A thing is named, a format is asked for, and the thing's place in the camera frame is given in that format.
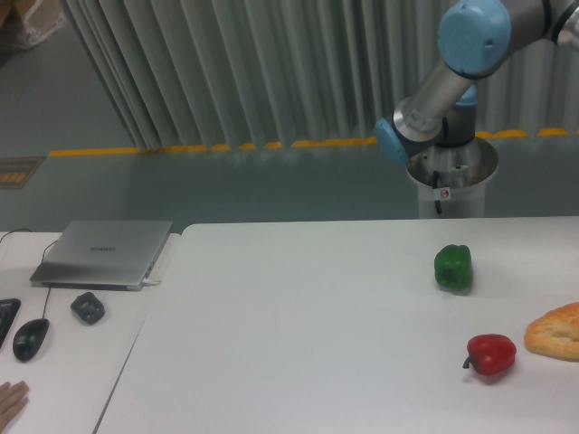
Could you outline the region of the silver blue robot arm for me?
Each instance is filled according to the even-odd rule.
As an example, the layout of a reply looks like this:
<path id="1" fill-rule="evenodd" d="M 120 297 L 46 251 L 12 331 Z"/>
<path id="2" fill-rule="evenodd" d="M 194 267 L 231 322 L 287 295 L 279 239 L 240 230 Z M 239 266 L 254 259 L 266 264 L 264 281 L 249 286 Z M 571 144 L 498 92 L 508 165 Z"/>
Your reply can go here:
<path id="1" fill-rule="evenodd" d="M 440 60 L 417 91 L 402 100 L 390 119 L 375 125 L 377 143 L 396 162 L 432 146 L 456 147 L 474 137 L 472 127 L 449 114 L 471 88 L 491 76 L 513 53 L 539 41 L 578 46 L 575 1 L 459 1 L 441 19 Z"/>

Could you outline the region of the person's hand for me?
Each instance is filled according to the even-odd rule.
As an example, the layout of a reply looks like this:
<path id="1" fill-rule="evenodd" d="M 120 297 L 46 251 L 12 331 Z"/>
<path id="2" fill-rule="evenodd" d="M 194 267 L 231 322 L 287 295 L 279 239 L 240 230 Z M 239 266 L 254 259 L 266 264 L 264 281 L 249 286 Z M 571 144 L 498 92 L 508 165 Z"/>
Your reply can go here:
<path id="1" fill-rule="evenodd" d="M 28 403 L 29 386 L 26 382 L 1 384 L 1 423 L 6 425 Z"/>

